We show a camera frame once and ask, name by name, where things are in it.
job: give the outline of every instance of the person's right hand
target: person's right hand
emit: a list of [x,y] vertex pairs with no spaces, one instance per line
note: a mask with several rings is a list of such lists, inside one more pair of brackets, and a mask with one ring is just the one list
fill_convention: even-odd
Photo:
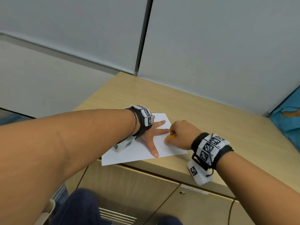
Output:
[[176,134],[176,137],[167,137],[165,144],[171,144],[178,148],[191,150],[193,141],[202,132],[186,120],[175,121],[170,127],[170,135]]

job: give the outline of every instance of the tabletop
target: tabletop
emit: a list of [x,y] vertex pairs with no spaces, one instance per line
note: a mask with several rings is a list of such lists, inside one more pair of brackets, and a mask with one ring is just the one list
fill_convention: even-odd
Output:
[[[166,113],[171,123],[187,120],[203,132],[222,136],[236,153],[300,193],[300,153],[266,117],[122,72],[75,110],[123,109],[132,104]],[[126,164],[196,186],[187,168],[191,155],[189,151]],[[217,172],[201,188],[234,197]]]

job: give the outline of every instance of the hand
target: hand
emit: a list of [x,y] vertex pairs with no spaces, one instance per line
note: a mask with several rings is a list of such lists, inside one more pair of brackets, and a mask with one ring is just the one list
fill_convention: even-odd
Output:
[[193,141],[202,132],[186,120],[175,121],[170,127],[170,135],[176,134],[176,137],[165,139],[165,144],[171,144],[178,148],[191,150]]
[[157,129],[157,127],[162,126],[165,124],[166,121],[158,121],[154,122],[150,129],[148,129],[143,135],[142,139],[146,142],[151,154],[157,158],[159,157],[158,151],[154,145],[153,137],[157,135],[163,135],[165,133],[170,132],[170,129]]

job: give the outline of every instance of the gray wall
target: gray wall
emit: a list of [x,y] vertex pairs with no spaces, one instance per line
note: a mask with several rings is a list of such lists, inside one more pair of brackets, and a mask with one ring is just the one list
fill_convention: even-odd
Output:
[[154,0],[139,76],[263,114],[300,84],[300,0]]
[[134,72],[147,0],[0,0],[0,30]]
[[118,71],[0,35],[0,107],[32,117],[72,111]]

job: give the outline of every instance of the jeans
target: jeans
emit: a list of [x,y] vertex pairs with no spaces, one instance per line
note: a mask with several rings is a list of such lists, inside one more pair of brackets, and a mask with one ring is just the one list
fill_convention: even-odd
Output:
[[[49,225],[111,225],[101,219],[95,195],[86,189],[74,191],[50,221]],[[175,217],[165,217],[157,225],[182,225]]]

